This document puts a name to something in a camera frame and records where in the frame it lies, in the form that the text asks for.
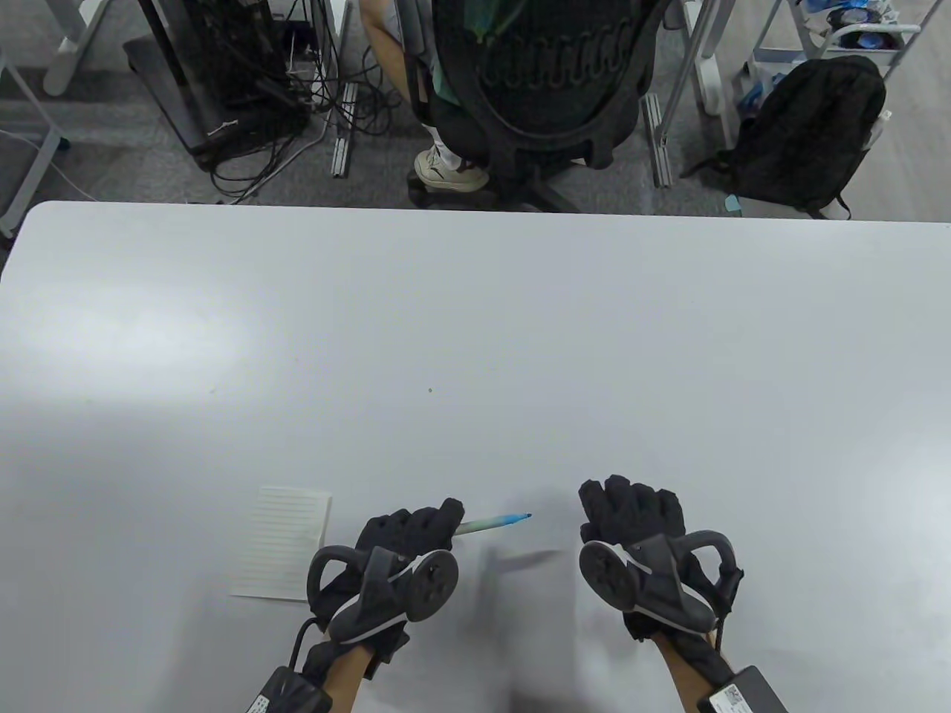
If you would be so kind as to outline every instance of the chair base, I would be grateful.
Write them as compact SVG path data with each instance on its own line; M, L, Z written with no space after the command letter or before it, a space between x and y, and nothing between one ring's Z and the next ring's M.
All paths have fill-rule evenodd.
M461 193L430 188L411 168L406 175L406 186L409 189L410 202L417 208L458 205L473 210L514 211L530 205L543 213L581 212L574 203L545 183L539 171L526 182L493 177L484 188L471 193Z

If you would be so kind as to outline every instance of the floor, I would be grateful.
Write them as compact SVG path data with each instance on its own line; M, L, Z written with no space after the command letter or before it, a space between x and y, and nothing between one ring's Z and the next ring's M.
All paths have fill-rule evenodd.
M770 0L738 3L718 50L729 80L742 66L765 21ZM927 3L903 0L902 21L920 19ZM362 54L365 40L359 23L351 28L350 61ZM791 20L782 14L771 39L791 35ZM58 161L86 192L106 201L216 202L221 196L188 158L155 105L127 68L122 43L147 33L136 0L113 0L68 93L46 106L73 141ZM951 180L951 10L943 7L928 33L889 83L887 106L895 112L888 130L866 158L845 192L855 217L863 220L951 222L951 202L941 188ZM662 100L683 55L678 33L661 30L653 89ZM37 0L5 0L0 44L21 68L39 96L43 69L58 43L55 23ZM27 106L16 99L10 81L0 82L0 117L19 119ZM358 137L346 179L330 177L332 138L305 153L252 202L278 205L346 205L411 207L405 174L413 156L428 144L406 107L396 112L384 137ZM671 130L675 172L722 146L719 122L704 116L688 96ZM10 174L13 151L0 141L2 173ZM235 162L238 173L254 172L260 159ZM586 212L726 215L720 186L690 180L658 190L652 183L642 126L619 147L605 171L572 169L556 186ZM44 179L37 200L81 200L54 172ZM796 214L781 206L743 202L746 216Z
M44 67L57 44L56 26L44 3L5 0L0 43L38 96ZM365 38L352 23L347 42L349 61L362 55ZM80 73L64 97L45 100L54 119L73 142L60 167L87 193L105 201L215 202L220 195L188 158L138 79L128 71L122 43L148 32L136 0L113 0ZM654 86L672 83L683 56L680 33L661 30ZM15 99L7 80L0 86L0 116L21 118L27 106ZM312 134L317 133L314 127ZM721 143L719 122L703 115L690 98L677 114L671 154L676 165L709 155ZM276 205L343 205L409 208L406 173L415 155L427 147L428 134L407 107L396 112L390 132L379 138L358 137L349 177L330 176L332 141L301 156L252 202ZM255 172L260 158L234 162L236 173ZM615 152L604 171L572 168L554 184L586 212L726 215L722 191L700 182L680 182L671 190L653 187L650 153L643 123ZM40 200L79 198L55 173L44 180Z

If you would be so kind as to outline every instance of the white table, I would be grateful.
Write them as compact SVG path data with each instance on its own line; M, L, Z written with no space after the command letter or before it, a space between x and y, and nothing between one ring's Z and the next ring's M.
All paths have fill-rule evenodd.
M358 713L498 710L506 665L677 711L575 574L612 472L731 538L726 653L790 711L946 710L949 271L939 224L41 205L0 281L0 710L244 711L306 614L226 595L272 484L334 494L328 542L535 512L461 543ZM564 552L490 611L490 544Z

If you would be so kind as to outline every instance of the pen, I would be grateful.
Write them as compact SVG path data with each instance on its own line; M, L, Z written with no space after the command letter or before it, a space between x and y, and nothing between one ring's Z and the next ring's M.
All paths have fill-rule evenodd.
M471 532L482 532L483 530L494 530L495 528L504 528L506 525L514 525L516 522L528 520L532 517L530 512L523 512L518 515L499 515L490 517L487 520L473 520L464 522L456 529L456 536L460 534L470 534Z

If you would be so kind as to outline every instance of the backpack strap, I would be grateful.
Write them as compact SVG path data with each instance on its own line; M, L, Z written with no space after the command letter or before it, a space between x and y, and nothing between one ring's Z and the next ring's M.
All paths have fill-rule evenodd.
M717 173L728 174L730 167L730 156L732 151L717 151L713 156L708 159L704 159L699 164L694 165L680 174L682 179L690 178L697 171L703 170L704 168L710 168Z
M844 200L843 197L842 197L842 194L840 193L838 196L836 196L836 197L835 197L835 200L836 200L836 202L837 202L841 207L843 207L843 208L845 209L845 212L848 213L848 218L846 218L846 220L847 220L847 221L851 221L851 220L852 220L852 209L851 209L850 207L848 207L848 203L845 202L845 200ZM827 218L826 216L824 216L822 213L820 213L818 210L816 210L816 209L814 209L814 208L813 208L813 209L810 209L810 210L807 210L806 213L808 213L808 214L809 214L809 217L812 218L812 219L815 220L815 221L827 221L827 220L828 220L828 218Z

